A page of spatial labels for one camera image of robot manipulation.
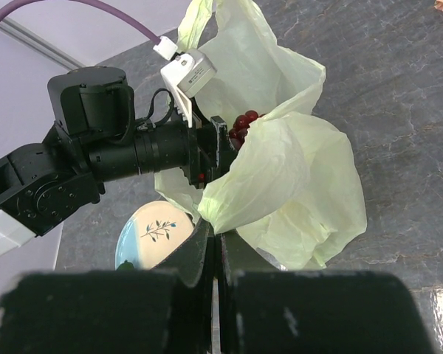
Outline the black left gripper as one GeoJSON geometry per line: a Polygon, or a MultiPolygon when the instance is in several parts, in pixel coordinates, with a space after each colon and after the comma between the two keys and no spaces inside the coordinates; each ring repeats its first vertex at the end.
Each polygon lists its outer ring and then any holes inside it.
{"type": "Polygon", "coordinates": [[[189,127],[179,114],[163,124],[138,119],[134,144],[139,172],[179,168],[197,189],[228,173],[238,150],[230,140],[227,123],[219,116],[195,118],[199,127],[189,127]]]}

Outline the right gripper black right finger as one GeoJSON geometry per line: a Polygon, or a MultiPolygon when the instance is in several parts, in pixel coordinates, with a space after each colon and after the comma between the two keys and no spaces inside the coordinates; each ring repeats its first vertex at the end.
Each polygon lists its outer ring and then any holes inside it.
{"type": "Polygon", "coordinates": [[[433,353],[392,274],[280,271],[236,232],[218,237],[223,353],[433,353]]]}

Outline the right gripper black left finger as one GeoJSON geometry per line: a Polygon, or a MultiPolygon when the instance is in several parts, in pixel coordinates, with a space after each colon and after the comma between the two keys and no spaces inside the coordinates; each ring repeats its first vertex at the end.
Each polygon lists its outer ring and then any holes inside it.
{"type": "Polygon", "coordinates": [[[0,353],[207,353],[213,229],[149,271],[28,273],[0,297],[0,353]]]}

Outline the red grape bunch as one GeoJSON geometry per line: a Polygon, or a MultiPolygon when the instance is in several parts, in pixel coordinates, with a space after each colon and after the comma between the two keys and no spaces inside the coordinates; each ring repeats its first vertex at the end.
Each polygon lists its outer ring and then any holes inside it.
{"type": "Polygon", "coordinates": [[[250,129],[251,124],[265,114],[249,110],[236,117],[232,128],[228,131],[230,142],[236,150],[240,150],[250,129]]]}

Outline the dark green avocado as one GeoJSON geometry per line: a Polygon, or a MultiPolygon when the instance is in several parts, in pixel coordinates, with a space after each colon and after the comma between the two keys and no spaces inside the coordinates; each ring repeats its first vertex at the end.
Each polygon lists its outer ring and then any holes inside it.
{"type": "Polygon", "coordinates": [[[127,260],[125,260],[123,263],[121,263],[117,267],[118,271],[133,271],[133,270],[136,270],[136,269],[137,268],[135,267],[135,265],[132,262],[129,262],[127,260]]]}

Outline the light green plastic bag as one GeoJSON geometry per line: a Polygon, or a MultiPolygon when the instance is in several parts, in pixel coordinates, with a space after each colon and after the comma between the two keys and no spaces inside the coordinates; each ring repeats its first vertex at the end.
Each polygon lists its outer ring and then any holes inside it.
{"type": "Polygon", "coordinates": [[[233,124],[254,110],[260,118],[227,174],[198,190],[181,170],[163,171],[157,192],[217,233],[236,229],[289,270],[324,268],[367,227],[351,143],[312,115],[325,67],[278,45],[253,1],[192,1],[178,45],[216,67],[196,95],[206,117],[233,124]]]}

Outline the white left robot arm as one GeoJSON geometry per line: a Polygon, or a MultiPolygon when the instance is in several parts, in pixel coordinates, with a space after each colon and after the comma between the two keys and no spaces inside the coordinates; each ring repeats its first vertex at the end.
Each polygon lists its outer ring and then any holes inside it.
{"type": "Polygon", "coordinates": [[[0,256],[98,203],[107,181],[180,168],[202,189],[236,158],[220,117],[197,111],[190,125],[171,106],[158,122],[136,118],[122,69],[76,69],[47,89],[55,123],[44,140],[0,159],[0,256]]]}

